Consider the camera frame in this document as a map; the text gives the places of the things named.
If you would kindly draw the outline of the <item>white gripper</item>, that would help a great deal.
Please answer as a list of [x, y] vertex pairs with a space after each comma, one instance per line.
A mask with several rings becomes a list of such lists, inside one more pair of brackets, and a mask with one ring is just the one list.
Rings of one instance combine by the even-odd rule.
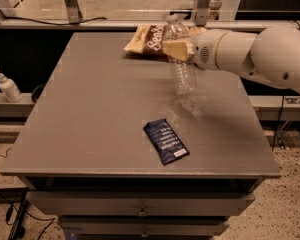
[[193, 35], [191, 37], [193, 44], [189, 39], [165, 40], [162, 43], [162, 50], [169, 57], [181, 61], [187, 61], [194, 55], [193, 60], [196, 66], [201, 69], [217, 71], [218, 46], [227, 33], [227, 30], [221, 29], [207, 30]]

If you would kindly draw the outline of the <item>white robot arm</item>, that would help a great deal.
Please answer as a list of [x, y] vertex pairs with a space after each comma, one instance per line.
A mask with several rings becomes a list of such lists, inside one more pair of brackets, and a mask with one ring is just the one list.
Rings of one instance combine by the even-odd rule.
[[227, 71], [244, 79], [300, 94], [300, 30], [270, 27], [258, 34], [212, 29], [165, 40], [163, 52], [200, 68]]

